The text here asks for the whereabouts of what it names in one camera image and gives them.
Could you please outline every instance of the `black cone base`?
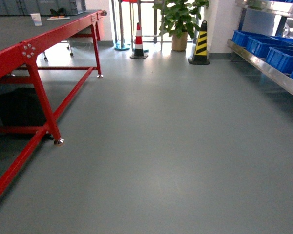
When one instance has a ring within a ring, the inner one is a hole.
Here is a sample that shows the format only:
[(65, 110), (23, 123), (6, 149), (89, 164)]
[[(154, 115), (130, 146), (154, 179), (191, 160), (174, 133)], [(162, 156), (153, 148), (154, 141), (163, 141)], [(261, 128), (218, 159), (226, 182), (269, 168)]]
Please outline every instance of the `black cone base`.
[(147, 58), (148, 55), (143, 55), (143, 56), (135, 56), (135, 55), (131, 55), (130, 58), (131, 59), (145, 59)]
[(205, 60), (193, 60), (193, 58), (188, 58), (189, 63), (190, 64), (194, 64), (194, 65), (209, 65), (210, 61), (209, 59), (205, 59)]
[(135, 53), (130, 56), (131, 59), (145, 59), (148, 55), (143, 53), (143, 49), (135, 49)]

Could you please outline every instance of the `traffic cone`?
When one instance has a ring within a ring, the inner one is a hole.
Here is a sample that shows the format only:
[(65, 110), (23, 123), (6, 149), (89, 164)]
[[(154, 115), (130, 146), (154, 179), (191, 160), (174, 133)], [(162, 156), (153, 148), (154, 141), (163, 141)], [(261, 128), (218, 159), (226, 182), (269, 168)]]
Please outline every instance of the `traffic cone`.
[(137, 23), (137, 34), (135, 40), (135, 51), (134, 54), (130, 56), (131, 59), (145, 59), (148, 55), (145, 55), (142, 47), (142, 34), (140, 24)]
[(210, 61), (207, 58), (207, 22), (202, 22), (199, 37), (196, 41), (193, 57), (189, 58), (189, 63), (195, 65), (209, 65)]

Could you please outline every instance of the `gray tabletop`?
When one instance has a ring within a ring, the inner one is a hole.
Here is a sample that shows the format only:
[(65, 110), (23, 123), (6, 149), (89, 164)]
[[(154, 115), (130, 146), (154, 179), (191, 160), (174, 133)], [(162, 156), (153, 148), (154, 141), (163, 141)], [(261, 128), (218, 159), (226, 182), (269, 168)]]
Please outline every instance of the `gray tabletop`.
[(98, 10), (87, 11), (76, 16), (70, 16), (70, 19), (62, 20), (47, 20), (49, 17), (42, 17), (42, 26), (35, 26), (30, 16), (0, 16), (0, 50), (96, 11)]

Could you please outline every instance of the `red metal table frame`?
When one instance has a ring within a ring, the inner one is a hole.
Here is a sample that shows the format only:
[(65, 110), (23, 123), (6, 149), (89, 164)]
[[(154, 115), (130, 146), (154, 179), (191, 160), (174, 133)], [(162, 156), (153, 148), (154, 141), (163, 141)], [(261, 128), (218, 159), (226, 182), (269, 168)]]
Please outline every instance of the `red metal table frame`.
[[(55, 29), (42, 33), (33, 38), (24, 40), (18, 44), (10, 46), (0, 51), (0, 83), (4, 84), (33, 84), (42, 109), (46, 116), (47, 122), (43, 126), (32, 127), (8, 127), (0, 126), (0, 133), (23, 133), (34, 134), (31, 140), (28, 142), (23, 151), (14, 160), (11, 166), (0, 178), (0, 196), (4, 193), (6, 188), (12, 182), (13, 178), (17, 175), (18, 171), (22, 168), (24, 163), (28, 160), (34, 149), (37, 147), (41, 139), (46, 133), (53, 135), (55, 142), (60, 142), (61, 134), (57, 126), (57, 119), (62, 112), (68, 106), (70, 101), (76, 95), (83, 83), (89, 77), (92, 71), (98, 71), (98, 78), (102, 77), (99, 52), (97, 40), (100, 40), (98, 21), (103, 17), (104, 12), (98, 10), (93, 13), (71, 21), (67, 24), (59, 26)], [(77, 34), (79, 31), (90, 27), (91, 34)], [(96, 66), (92, 67), (38, 67), (36, 64), (37, 55), (50, 48), (51, 46), (65, 40), (69, 37), (92, 37), (93, 46), (96, 58)], [(9, 77), (5, 78), (5, 75), (11, 73), (13, 70), (18, 69), (22, 65), (26, 66), (29, 72), (28, 77)], [(46, 92), (44, 90), (41, 78), (38, 70), (86, 70), (85, 74), (62, 101), (56, 111), (53, 113), (48, 101)]]

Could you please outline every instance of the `baseboard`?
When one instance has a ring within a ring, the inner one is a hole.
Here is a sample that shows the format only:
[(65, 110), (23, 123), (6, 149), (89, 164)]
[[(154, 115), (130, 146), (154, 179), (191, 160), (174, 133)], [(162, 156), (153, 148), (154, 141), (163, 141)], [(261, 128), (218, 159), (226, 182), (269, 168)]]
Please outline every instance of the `baseboard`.
[[(84, 46), (86, 43), (90, 42), (70, 41), (72, 47)], [(114, 42), (112, 40), (102, 40), (98, 41), (98, 46), (114, 47)]]
[(112, 40), (102, 40), (98, 41), (98, 46), (114, 47), (114, 42)]
[(208, 53), (209, 59), (231, 59), (231, 53)]

